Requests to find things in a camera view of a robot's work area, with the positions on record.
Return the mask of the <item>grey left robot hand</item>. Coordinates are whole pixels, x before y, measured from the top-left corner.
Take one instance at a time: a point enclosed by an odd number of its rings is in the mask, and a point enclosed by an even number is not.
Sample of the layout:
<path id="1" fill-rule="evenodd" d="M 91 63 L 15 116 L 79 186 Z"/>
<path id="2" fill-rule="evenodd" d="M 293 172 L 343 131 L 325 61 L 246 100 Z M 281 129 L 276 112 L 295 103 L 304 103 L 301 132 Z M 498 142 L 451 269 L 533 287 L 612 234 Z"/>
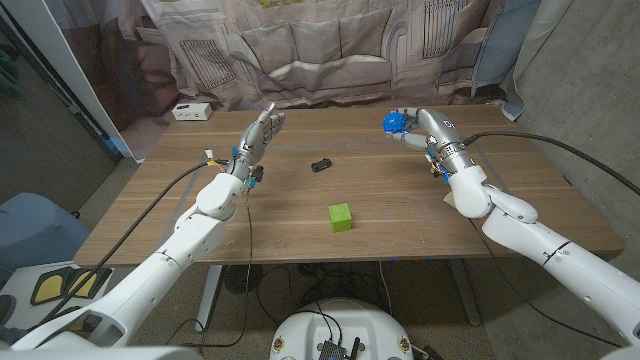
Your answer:
<path id="1" fill-rule="evenodd" d="M 275 111 L 270 103 L 240 136 L 236 156 L 230 161 L 226 173 L 241 181 L 249 179 L 253 169 L 264 155 L 267 145 L 280 132 L 286 115 Z"/>

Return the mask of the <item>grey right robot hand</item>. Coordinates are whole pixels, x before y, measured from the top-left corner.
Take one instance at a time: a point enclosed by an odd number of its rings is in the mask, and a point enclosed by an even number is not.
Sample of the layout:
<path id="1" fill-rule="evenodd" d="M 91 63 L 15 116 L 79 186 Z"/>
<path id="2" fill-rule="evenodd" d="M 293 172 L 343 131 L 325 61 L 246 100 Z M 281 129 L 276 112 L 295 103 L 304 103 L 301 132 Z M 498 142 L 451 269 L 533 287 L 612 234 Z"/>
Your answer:
<path id="1" fill-rule="evenodd" d="M 424 108 L 400 108 L 382 121 L 385 135 L 410 149 L 424 151 L 435 176 L 453 176 L 473 167 L 455 125 L 442 112 Z"/>

